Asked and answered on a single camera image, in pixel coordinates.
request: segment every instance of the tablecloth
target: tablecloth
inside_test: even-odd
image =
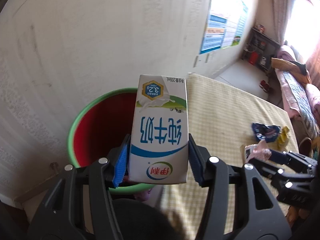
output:
[[[279,107],[240,89],[190,74],[187,79],[189,132],[197,145],[211,155],[234,166],[243,166],[242,145],[257,143],[251,130],[252,122],[266,125],[286,125],[289,143],[286,150],[298,152],[298,146],[288,114]],[[265,179],[274,196],[277,191]],[[188,182],[164,186],[161,210],[185,239],[195,239],[207,197],[207,188],[199,187],[188,167]],[[228,214],[225,233],[232,231],[234,217],[234,186],[229,185]],[[284,214],[288,205],[280,203]]]

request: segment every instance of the wall poster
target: wall poster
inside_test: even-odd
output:
[[[200,54],[239,44],[247,13],[242,0],[211,0]]]

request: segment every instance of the trash bin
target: trash bin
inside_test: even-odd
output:
[[[109,92],[88,104],[76,117],[68,135],[68,155],[76,167],[85,167],[119,147],[131,134],[137,88]],[[131,195],[153,187],[139,183],[109,188],[111,194]]]

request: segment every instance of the white milk carton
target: white milk carton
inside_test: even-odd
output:
[[[188,138],[185,79],[141,75],[131,134],[129,180],[185,183]]]

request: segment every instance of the floor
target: floor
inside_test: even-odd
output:
[[[259,98],[267,100],[268,94],[265,93],[260,87],[261,80],[268,80],[265,73],[259,70],[257,67],[249,64],[247,61],[238,60],[229,68],[227,68],[223,73],[221,73],[218,77],[214,78],[215,80],[228,84],[230,86],[239,88],[243,91],[251,93]],[[158,196],[161,187],[156,186],[153,191],[151,191],[152,195]],[[37,207],[39,206],[42,198],[44,197],[45,192],[35,196],[34,198],[26,201],[22,204],[23,209],[25,210],[28,220],[31,221]],[[149,205],[155,206],[156,197],[151,198],[148,202]],[[89,203],[89,195],[88,189],[84,189],[84,213],[85,213],[85,223],[88,231],[91,232],[91,215],[90,209],[88,207]]]
[[[260,81],[267,81],[268,77],[262,70],[245,60],[239,59],[214,79],[239,88],[264,100],[268,99],[268,94],[259,86]]]

